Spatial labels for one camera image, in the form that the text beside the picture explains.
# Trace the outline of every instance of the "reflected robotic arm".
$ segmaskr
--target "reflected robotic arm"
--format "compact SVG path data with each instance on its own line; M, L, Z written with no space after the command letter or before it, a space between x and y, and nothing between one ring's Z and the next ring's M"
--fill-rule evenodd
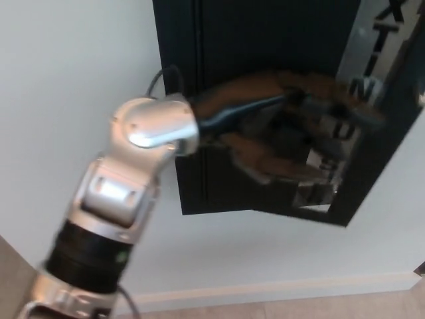
M274 111L272 117L289 118L303 134L329 141L321 148L335 157L341 156L339 144L306 122L293 120L294 114L299 120L298 112L315 112L362 127L382 123L377 113L358 102L348 102L337 93L317 98L307 86L296 83L299 78L289 79L293 82L289 86L281 85L279 76L276 72L245 76L191 103L181 94L172 94L159 100L137 98L121 106L111 123L110 145L89 165L16 318L109 318L131 250L158 198L159 173L175 156L195 153L205 140L231 148L232 141L242 139L233 150L242 154L243 164L244 150L261 149L254 152L256 163L248 161L248 166L253 165L250 169L265 168L267 161L275 159L269 175L283 174L294 181L319 179L320 172L312 167L275 158L272 150L242 136L237 127L247 115L276 106L287 110L286 114Z

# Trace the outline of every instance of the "baseboard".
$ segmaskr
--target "baseboard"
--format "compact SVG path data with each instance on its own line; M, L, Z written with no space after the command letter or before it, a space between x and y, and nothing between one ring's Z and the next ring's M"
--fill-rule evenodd
M223 304L408 290L420 279L419 275L409 272L141 294L133 298L140 311L152 312ZM119 300L116 314L128 312L124 300Z

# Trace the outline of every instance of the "cable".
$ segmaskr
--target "cable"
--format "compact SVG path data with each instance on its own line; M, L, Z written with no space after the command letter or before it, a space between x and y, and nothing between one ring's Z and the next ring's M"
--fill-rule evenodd
M157 84L159 78L164 75L165 72L169 72L169 71L173 71L176 76L177 76L177 83L179 85L179 93L181 93L182 95L185 95L185 81L183 78L183 75L181 74L180 69L172 64L170 66L167 66L166 68L161 69L157 74L155 74L155 76L153 77L151 84L149 85L149 87L147 88L146 91L146 96L152 97L152 91L153 88L155 88L155 85Z
M127 301L128 306L131 309L131 313L133 314L133 319L141 319L140 312L137 309L137 306L135 305L135 303L134 303L133 299L131 298L131 296L129 295L129 293L124 288L122 288L121 286L118 286L118 292L120 294L122 294L124 299Z

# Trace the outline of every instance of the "white wall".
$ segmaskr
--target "white wall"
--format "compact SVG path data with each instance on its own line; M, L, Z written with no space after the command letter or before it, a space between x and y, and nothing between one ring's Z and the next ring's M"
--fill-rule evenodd
M8 1L0 41L0 235L36 265L106 143L110 114L160 67L153 9L148 0ZM143 296L411 273L425 259L423 136L425 114L347 229L253 211L184 217L169 167L124 284Z

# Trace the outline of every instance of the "black cable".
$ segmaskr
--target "black cable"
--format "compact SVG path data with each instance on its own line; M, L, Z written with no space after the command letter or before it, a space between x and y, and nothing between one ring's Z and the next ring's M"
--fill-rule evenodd
M164 75L165 72L173 71L175 75L177 76L177 84L179 86L179 93L182 95L185 95L185 80L183 78L183 75L181 74L180 69L172 64L170 66L167 66L166 68L161 69L155 76L153 77L151 84L147 88L146 96L152 97L153 89L155 88L155 85L157 84L159 78Z
M137 309L137 306L135 305L133 299L131 299L131 296L129 295L129 293L121 286L118 286L118 292L122 294L124 299L127 301L128 306L131 309L131 313L133 314L133 319L141 319L140 312Z

